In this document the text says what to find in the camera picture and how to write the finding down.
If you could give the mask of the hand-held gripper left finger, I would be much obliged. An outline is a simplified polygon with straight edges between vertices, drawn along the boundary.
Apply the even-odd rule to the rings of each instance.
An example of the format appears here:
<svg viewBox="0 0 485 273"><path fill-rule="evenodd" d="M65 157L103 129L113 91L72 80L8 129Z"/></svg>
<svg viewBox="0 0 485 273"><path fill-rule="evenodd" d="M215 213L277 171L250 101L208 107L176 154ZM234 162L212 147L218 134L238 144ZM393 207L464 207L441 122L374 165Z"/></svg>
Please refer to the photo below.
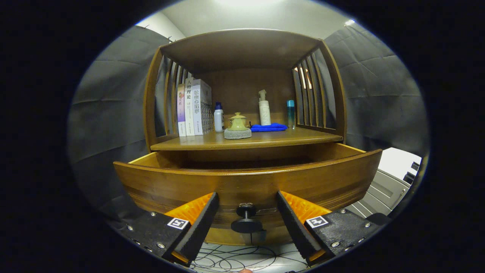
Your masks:
<svg viewBox="0 0 485 273"><path fill-rule="evenodd" d="M218 208L216 192L175 206L149 201L132 218L114 221L114 229L150 256L189 267L210 231Z"/></svg>

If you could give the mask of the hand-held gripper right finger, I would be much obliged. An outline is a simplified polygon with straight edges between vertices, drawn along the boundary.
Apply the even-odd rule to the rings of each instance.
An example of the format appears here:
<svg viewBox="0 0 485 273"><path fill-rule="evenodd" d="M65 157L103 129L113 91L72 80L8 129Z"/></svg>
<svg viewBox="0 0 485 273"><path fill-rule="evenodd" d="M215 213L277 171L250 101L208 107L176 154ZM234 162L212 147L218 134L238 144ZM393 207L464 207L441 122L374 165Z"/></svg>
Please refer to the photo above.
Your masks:
<svg viewBox="0 0 485 273"><path fill-rule="evenodd" d="M362 218L348 209L330 211L284 191L276 199L294 245L310 266L343 255L380 229L379 213Z"/></svg>

